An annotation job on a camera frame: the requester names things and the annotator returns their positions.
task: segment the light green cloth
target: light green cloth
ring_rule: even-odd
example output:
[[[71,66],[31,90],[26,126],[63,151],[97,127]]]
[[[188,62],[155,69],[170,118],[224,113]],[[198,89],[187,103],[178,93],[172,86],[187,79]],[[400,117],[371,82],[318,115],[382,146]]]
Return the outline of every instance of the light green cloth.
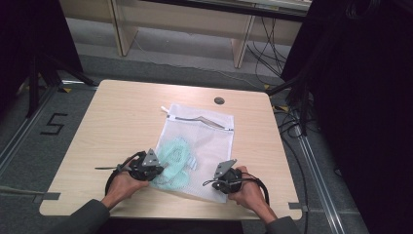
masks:
[[[157,156],[164,171],[151,181],[151,186],[166,190],[178,190],[186,186],[189,175],[184,168],[190,155],[189,144],[183,138],[161,145]]]

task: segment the metal bracket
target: metal bracket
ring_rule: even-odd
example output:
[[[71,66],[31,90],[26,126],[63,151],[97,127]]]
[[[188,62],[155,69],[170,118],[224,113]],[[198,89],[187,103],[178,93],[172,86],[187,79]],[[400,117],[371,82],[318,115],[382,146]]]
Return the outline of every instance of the metal bracket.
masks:
[[[306,205],[302,206],[301,203],[288,203],[288,207],[290,210],[301,210],[303,213],[309,211],[309,208]]]
[[[146,154],[145,158],[142,162],[143,167],[153,167],[153,166],[160,166],[158,157],[156,156],[153,149],[149,149],[148,153]]]
[[[42,203],[44,200],[58,200],[60,197],[60,193],[44,193],[38,194],[34,197],[33,203],[39,204]]]
[[[215,174],[213,175],[213,179],[218,179],[219,177],[224,176],[235,163],[237,163],[237,159],[231,159],[229,161],[219,163]]]

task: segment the metal rail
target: metal rail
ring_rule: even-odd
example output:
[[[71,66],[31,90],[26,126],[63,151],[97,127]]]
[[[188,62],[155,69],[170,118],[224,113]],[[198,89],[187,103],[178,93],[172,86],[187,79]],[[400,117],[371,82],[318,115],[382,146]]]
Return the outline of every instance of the metal rail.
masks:
[[[8,142],[6,147],[0,154],[0,176],[4,173],[9,163],[12,161],[13,157],[19,151],[21,144],[26,139],[27,135],[30,133],[31,128],[37,122],[41,113],[43,112],[44,107],[52,96],[56,93],[57,87],[51,87],[43,93],[40,98],[40,105],[36,111],[28,118],[26,118],[23,123],[20,125],[19,129],[16,131],[15,135]]]
[[[298,119],[298,114],[296,112],[294,112],[294,116],[296,119]],[[321,171],[319,170],[319,165],[317,163],[315,155],[313,154],[309,140],[307,136],[301,135],[299,126],[295,127],[295,132],[298,136],[300,136],[300,145],[304,152],[304,157],[307,161],[307,164],[310,168],[310,173],[315,182],[316,190],[319,194],[319,199],[321,201],[322,207],[324,208],[331,231],[333,234],[345,234],[346,232],[344,230],[340,215],[335,208],[334,202],[332,201],[328,188],[322,177]]]

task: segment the gray carpet floor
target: gray carpet floor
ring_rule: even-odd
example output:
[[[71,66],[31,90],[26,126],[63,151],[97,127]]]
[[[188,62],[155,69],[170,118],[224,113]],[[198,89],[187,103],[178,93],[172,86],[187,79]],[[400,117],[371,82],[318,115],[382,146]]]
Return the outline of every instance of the gray carpet floor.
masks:
[[[225,71],[227,75],[240,78],[234,79],[219,72],[157,65],[131,59],[85,55],[81,55],[80,58],[85,74],[96,81],[119,79],[256,92],[264,91],[263,82],[259,81],[253,73]],[[73,77],[63,71],[59,74],[62,79],[74,80]],[[261,79],[264,83],[274,85],[281,82],[268,75],[261,75]],[[47,103],[23,145],[4,173],[0,175],[0,185],[36,191],[46,191],[49,188],[71,139],[74,137],[94,96],[94,91],[86,86],[76,85],[72,88],[69,93],[56,92]],[[9,139],[24,120],[28,105],[27,92],[27,89],[23,89],[23,92],[16,97],[16,101],[11,103],[8,111],[0,116],[0,150],[7,145]],[[271,97],[270,101],[273,105],[285,105],[284,100],[287,94],[288,91],[281,92]],[[47,126],[54,113],[67,114],[64,117],[56,117],[64,125],[63,128],[56,136],[41,135],[42,132],[56,130],[56,127]],[[276,114],[276,119],[278,125],[288,121],[288,117],[285,117],[284,114]],[[334,173],[334,159],[328,151],[328,146],[322,137],[322,131],[317,126],[317,121],[309,123],[308,128],[309,141],[346,233],[368,233],[345,182]],[[296,221],[299,229],[304,233],[308,221],[307,233],[332,233],[298,139],[287,134],[283,136],[294,151],[293,153],[289,146],[284,144],[297,195],[303,205],[305,205],[306,200],[308,201],[309,212],[307,215],[303,214],[303,217]],[[0,233],[42,233],[62,219],[62,217],[40,215],[40,204],[34,203],[33,198],[31,195],[0,193]],[[242,226],[245,234],[265,232],[264,225],[259,220],[242,221]]]

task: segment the black cable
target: black cable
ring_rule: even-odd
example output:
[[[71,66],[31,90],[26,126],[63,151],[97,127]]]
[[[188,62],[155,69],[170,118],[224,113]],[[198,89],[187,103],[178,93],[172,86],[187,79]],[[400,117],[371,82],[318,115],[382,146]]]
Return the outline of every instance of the black cable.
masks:
[[[261,63],[263,63],[269,70],[271,70],[274,74],[276,74],[280,78],[280,73],[273,67],[271,66],[266,60],[262,59],[260,56],[258,56],[256,53],[254,53],[249,46],[246,46],[249,51],[252,53],[252,55]]]
[[[296,77],[294,77],[290,80],[285,81],[283,84],[278,85],[277,87],[275,87],[272,90],[266,91],[265,94],[267,94],[268,96],[273,96],[276,93],[279,93],[279,92],[281,92],[281,91],[283,91],[287,88],[291,88],[293,85],[295,85],[295,83],[297,83],[297,81],[298,81],[298,76],[296,76]]]
[[[270,43],[270,46],[271,46],[271,48],[273,49],[273,53],[274,53],[274,56],[275,56],[275,58],[276,58],[276,64],[277,64],[277,66],[278,66],[278,68],[279,68],[279,71],[282,72],[283,68],[282,68],[282,66],[281,66],[281,64],[280,64],[280,59],[278,58],[277,54],[279,54],[280,56],[282,56],[282,55],[277,51],[277,49],[276,49],[276,47],[275,47],[275,37],[274,37],[275,31],[274,31],[274,27],[276,26],[276,20],[273,19],[272,30],[271,30],[271,33],[270,33],[270,34],[268,34],[268,30],[267,30],[267,27],[265,26],[264,18],[261,18],[261,22],[262,22],[262,25],[263,25],[263,27],[264,27],[265,34],[267,35],[267,43]]]
[[[294,155],[294,159],[295,159],[295,161],[297,162],[298,168],[299,168],[299,170],[300,170],[300,174],[301,174],[302,179],[303,179],[304,201],[305,201],[305,205],[308,207],[309,201],[308,201],[307,181],[306,181],[305,176],[304,176],[304,171],[303,171],[303,168],[302,168],[302,166],[301,166],[301,163],[300,163],[300,161],[299,161],[299,159],[298,159],[297,153],[292,149],[291,144],[290,144],[290,143],[285,139],[285,137],[283,136],[283,134],[284,134],[285,132],[289,131],[289,128],[288,128],[287,130],[283,130],[283,129],[282,129],[283,126],[285,126],[285,125],[288,124],[288,123],[291,123],[291,121],[292,121],[292,122],[297,122],[297,119],[296,119],[289,111],[288,111],[288,112],[286,112],[286,111],[285,111],[285,112],[276,111],[275,114],[285,114],[285,118],[282,120],[282,124],[281,124],[281,127],[280,127],[280,129],[281,129],[281,131],[280,131],[280,136],[281,136],[281,138],[282,138],[282,141],[285,143],[285,145],[289,148],[289,150],[290,150],[290,151],[292,152],[292,154]],[[290,121],[288,121],[288,122],[285,122],[285,120],[286,120],[287,117],[290,117],[292,120],[290,120]],[[294,125],[290,126],[290,128],[291,128],[291,127],[298,126],[298,125],[299,125],[298,123],[295,123]],[[309,219],[309,212],[306,212],[306,220],[305,220],[305,227],[304,227],[304,233],[305,233],[305,234],[307,233],[307,230],[308,230],[308,219]]]
[[[295,124],[289,126],[289,127],[288,127],[285,131],[283,131],[282,133],[283,133],[283,134],[284,134],[284,133],[287,133],[288,136],[291,137],[291,138],[299,138],[299,137],[302,136],[301,134],[298,135],[298,136],[294,136],[294,135],[292,135],[291,132],[290,132],[292,129],[294,129],[294,128],[297,127],[297,126],[300,126],[300,124],[299,124],[299,123],[295,123]]]
[[[308,191],[307,191],[307,181],[306,181],[306,178],[305,178],[305,176],[304,176],[303,168],[301,167],[301,163],[300,163],[300,161],[299,161],[299,159],[298,159],[297,154],[296,154],[295,151],[292,149],[292,146],[289,144],[289,142],[285,139],[285,137],[284,137],[283,135],[280,135],[280,136],[281,136],[281,138],[282,138],[282,141],[286,144],[286,146],[289,148],[289,150],[290,150],[290,151],[292,152],[292,154],[294,155],[295,161],[297,162],[298,168],[299,168],[299,170],[300,170],[300,173],[301,173],[301,176],[302,176],[302,179],[303,179],[304,202],[305,202],[306,207],[308,208],[308,206],[309,206],[309,199],[308,199]],[[306,234],[307,231],[308,231],[309,212],[310,212],[310,211],[305,212],[305,214],[306,214],[306,220],[305,220],[305,224],[304,224],[304,234]]]
[[[254,41],[252,42],[252,45],[254,46],[255,51],[260,52],[260,51],[258,50],[258,48],[256,47]],[[273,58],[273,57],[271,57],[271,56],[267,56],[267,55],[265,55],[265,54],[263,54],[262,56],[263,56],[263,57],[266,57],[266,58],[268,58],[268,59],[277,59],[277,58]]]
[[[285,122],[285,118],[284,118],[284,120],[282,121],[282,123],[281,123],[280,125],[278,125],[278,128],[281,129],[281,130],[280,130],[280,134],[283,134],[283,133],[286,133],[286,132],[289,132],[289,131],[290,131],[290,129],[285,130],[285,131],[282,129],[282,128],[283,128],[284,126],[286,126],[287,124],[290,124],[290,123],[293,123],[293,122],[298,122],[298,120],[297,120],[291,113],[289,113],[289,112],[286,112],[286,111],[274,111],[274,114],[285,114],[285,115],[286,115],[285,118],[286,118],[286,117],[290,117],[290,118],[292,119],[292,120],[289,120],[289,121]],[[305,124],[306,124],[306,125],[305,125],[305,126],[306,126],[306,129],[307,129],[307,130],[310,130],[310,131],[313,132],[313,133],[321,134],[321,130],[312,129],[312,128],[310,128],[310,127],[307,125],[309,122],[313,122],[313,121],[317,121],[317,119],[312,118],[312,119],[307,119],[307,120],[306,120],[306,122],[305,122]],[[302,135],[300,135],[300,136],[292,136],[290,133],[288,133],[288,135],[289,135],[290,137],[293,137],[293,138],[298,138],[298,137],[302,136]]]

